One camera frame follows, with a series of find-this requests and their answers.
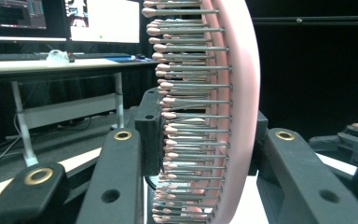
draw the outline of metal pin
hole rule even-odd
[[[178,22],[181,22],[181,23],[203,23],[202,20],[183,20],[183,19],[167,19],[165,21],[163,20],[155,20],[155,21],[158,21],[158,22],[163,22],[163,23],[178,23]]]
[[[186,83],[171,83],[169,81],[162,82],[159,86],[163,90],[170,90],[170,89],[196,89],[196,90],[210,90],[210,89],[218,89],[218,88],[231,88],[231,85],[228,84],[186,84]]]
[[[228,51],[226,47],[207,47],[196,45],[161,45],[156,44],[153,49],[157,52],[180,52],[180,51]]]
[[[165,214],[191,214],[191,215],[205,215],[209,216],[211,213],[204,213],[204,212],[192,212],[192,211],[175,211],[168,208],[164,208],[162,210],[152,209],[153,213],[165,213]]]
[[[162,108],[161,111],[163,112],[170,112],[175,110],[183,110],[183,109],[200,109],[205,108],[206,105],[181,105],[181,106],[173,106],[170,108]]]
[[[190,38],[175,38],[175,39],[159,39],[155,37],[149,38],[150,44],[203,44],[211,42],[212,39],[198,38],[198,39],[190,39]]]
[[[205,76],[216,76],[217,73],[211,71],[199,71],[199,72],[166,72],[157,71],[157,77],[173,76],[173,77],[205,77]]]
[[[226,155],[192,155],[192,154],[177,154],[177,153],[173,153],[173,152],[168,153],[168,157],[170,157],[170,158],[179,158],[180,157],[180,158],[184,158],[184,159],[188,159],[188,158],[228,159],[228,156],[226,156]]]
[[[189,194],[189,195],[177,195],[174,193],[167,194],[167,199],[177,199],[177,200],[189,200],[189,201],[198,201],[198,200],[218,200],[216,196],[203,196],[198,194]]]
[[[144,1],[144,7],[165,8],[165,7],[199,7],[199,6],[200,6],[200,1],[180,1],[180,2]]]
[[[165,119],[231,119],[231,116],[227,115],[210,115],[210,114],[195,114],[195,113],[161,113],[161,116]]]
[[[182,53],[182,54],[162,54],[162,53],[154,53],[153,59],[181,59],[181,60],[191,60],[191,59],[214,59],[214,56],[206,55],[202,53]]]
[[[181,202],[166,202],[165,204],[153,203],[154,207],[168,207],[168,208],[188,208],[188,207],[199,207],[199,208],[215,208],[216,205],[201,204],[201,203],[181,203]]]
[[[158,65],[159,71],[205,71],[205,70],[229,70],[230,66],[185,66],[185,65],[167,65],[161,63]]]
[[[142,14],[150,18],[154,16],[179,16],[179,15],[200,15],[200,14],[214,14],[219,10],[209,9],[153,9],[146,7],[142,9]]]
[[[174,99],[165,97],[162,99],[162,102],[169,105],[221,105],[221,104],[231,104],[227,100],[187,100],[187,99]]]
[[[200,146],[215,146],[215,147],[227,147],[228,143],[224,142],[181,142],[176,141],[176,145],[171,146],[192,146],[192,147],[200,147]]]
[[[182,164],[167,164],[167,167],[170,169],[179,169],[179,170],[226,170],[226,166],[202,166],[202,165],[182,165]]]
[[[206,27],[204,23],[190,23],[190,22],[178,22],[178,23],[163,23],[163,22],[150,22],[146,25],[146,28],[173,28],[173,27]]]
[[[154,28],[146,29],[149,35],[199,35],[208,32],[225,32],[222,28]]]

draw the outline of silver rod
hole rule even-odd
[[[229,70],[230,66],[185,66],[159,64],[158,70],[161,71],[207,71],[207,70]]]
[[[206,158],[206,159],[215,159],[215,158],[223,158],[223,159],[228,159],[228,156],[226,155],[193,155],[193,154],[177,154],[177,153],[173,153],[170,152],[168,153],[168,156],[171,158]]]
[[[228,100],[187,100],[187,99],[173,99],[165,97],[162,99],[165,104],[169,105],[221,105],[221,104],[231,104],[231,101]]]
[[[207,46],[196,46],[196,45],[161,45],[156,44],[153,49],[157,52],[191,52],[191,51],[228,51],[226,47],[207,47]]]
[[[142,10],[142,14],[147,18],[154,16],[179,16],[179,15],[200,15],[200,14],[214,14],[219,10],[213,9],[153,9],[146,7]]]
[[[159,39],[155,37],[149,38],[150,44],[202,44],[211,42],[212,39],[194,39],[194,38],[174,38],[174,39]]]
[[[179,169],[179,170],[206,170],[206,169],[216,169],[216,170],[226,170],[226,166],[202,166],[202,165],[179,165],[179,164],[175,164],[176,167],[174,167],[173,165],[167,165],[168,167],[170,167],[171,169]]]
[[[203,142],[203,143],[194,143],[194,142],[181,142],[181,141],[177,141],[176,142],[177,146],[182,146],[182,145],[191,145],[191,146],[228,146],[228,143],[224,143],[224,142]]]
[[[200,54],[200,53],[183,53],[183,54],[161,54],[161,53],[154,53],[154,59],[214,59],[212,55]]]
[[[150,35],[199,35],[208,32],[225,32],[222,28],[153,28],[150,27],[147,30]]]
[[[171,83],[170,81],[162,82],[159,86],[163,89],[177,89],[177,88],[189,88],[189,89],[198,89],[200,91],[218,89],[218,88],[231,88],[229,84],[186,84],[184,83]]]

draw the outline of monitor screen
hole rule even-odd
[[[139,43],[140,7],[125,0],[63,0],[70,39]]]
[[[0,0],[0,40],[65,41],[61,0]]]

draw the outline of cable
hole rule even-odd
[[[17,118],[17,113],[15,113],[14,117],[13,117],[14,128],[16,128],[17,133],[19,134],[19,136],[22,137],[20,129],[19,129],[19,127],[17,127],[16,118]]]
[[[89,123],[87,124],[86,127],[82,128],[82,129],[70,129],[76,126],[80,126],[81,124],[85,123],[86,121],[88,121]],[[75,125],[70,125],[69,127],[61,127],[61,128],[57,128],[54,131],[69,131],[69,132],[82,132],[86,129],[88,129],[88,127],[91,125],[91,118],[88,117],[87,120],[83,120],[81,122],[75,123]]]
[[[21,139],[21,137],[18,137],[16,140],[14,140],[14,141],[10,144],[10,146],[7,147],[7,149],[6,149],[4,152],[2,152],[2,154],[0,155],[0,160],[7,154],[7,152],[8,152],[9,150],[11,150],[11,149],[13,148],[13,146],[14,146],[20,139]]]

